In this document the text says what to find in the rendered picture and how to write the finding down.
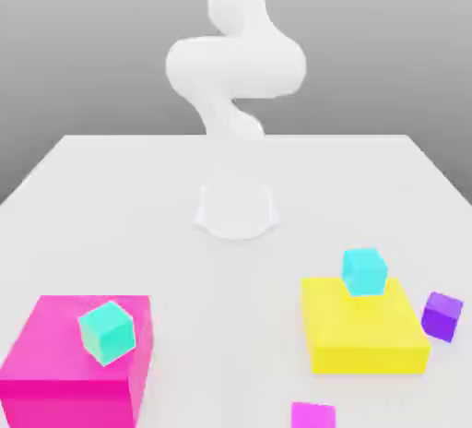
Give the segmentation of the small cyan cube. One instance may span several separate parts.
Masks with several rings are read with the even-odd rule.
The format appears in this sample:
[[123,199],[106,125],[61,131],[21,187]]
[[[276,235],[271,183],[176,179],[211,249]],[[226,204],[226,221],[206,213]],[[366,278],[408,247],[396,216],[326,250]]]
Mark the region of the small cyan cube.
[[375,248],[348,249],[343,255],[341,277],[351,296],[384,293],[388,267]]

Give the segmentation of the small turquoise cube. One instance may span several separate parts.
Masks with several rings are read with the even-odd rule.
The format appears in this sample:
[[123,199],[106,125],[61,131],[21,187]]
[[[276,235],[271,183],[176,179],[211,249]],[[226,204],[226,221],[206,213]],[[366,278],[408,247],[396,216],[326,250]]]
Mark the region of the small turquoise cube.
[[115,301],[108,301],[77,318],[83,347],[107,366],[136,347],[134,318]]

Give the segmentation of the small magenta cube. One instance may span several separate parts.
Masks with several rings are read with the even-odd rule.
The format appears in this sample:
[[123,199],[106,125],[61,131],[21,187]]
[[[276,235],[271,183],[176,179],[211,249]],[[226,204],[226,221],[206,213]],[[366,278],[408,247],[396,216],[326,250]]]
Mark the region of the small magenta cube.
[[293,402],[290,428],[336,428],[336,409],[331,405]]

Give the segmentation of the small purple cube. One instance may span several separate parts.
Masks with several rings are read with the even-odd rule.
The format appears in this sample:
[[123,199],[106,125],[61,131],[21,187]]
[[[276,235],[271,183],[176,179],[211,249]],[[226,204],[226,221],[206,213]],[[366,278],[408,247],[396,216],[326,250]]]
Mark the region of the small purple cube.
[[423,330],[429,336],[451,343],[462,307],[461,300],[433,291],[423,310]]

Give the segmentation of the large yellow box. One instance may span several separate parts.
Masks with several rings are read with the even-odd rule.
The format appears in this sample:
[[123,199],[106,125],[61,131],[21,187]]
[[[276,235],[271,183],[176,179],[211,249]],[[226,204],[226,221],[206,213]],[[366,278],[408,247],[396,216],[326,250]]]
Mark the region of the large yellow box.
[[301,280],[301,316],[316,375],[420,375],[431,344],[400,280],[352,296],[341,278]]

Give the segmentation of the large pink box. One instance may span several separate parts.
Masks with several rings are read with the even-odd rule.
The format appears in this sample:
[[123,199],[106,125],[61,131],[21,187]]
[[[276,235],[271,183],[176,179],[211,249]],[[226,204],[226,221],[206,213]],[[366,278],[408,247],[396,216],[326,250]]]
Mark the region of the large pink box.
[[[133,318],[136,347],[101,366],[77,318],[115,301]],[[137,428],[153,349],[146,295],[43,295],[0,367],[9,428]]]

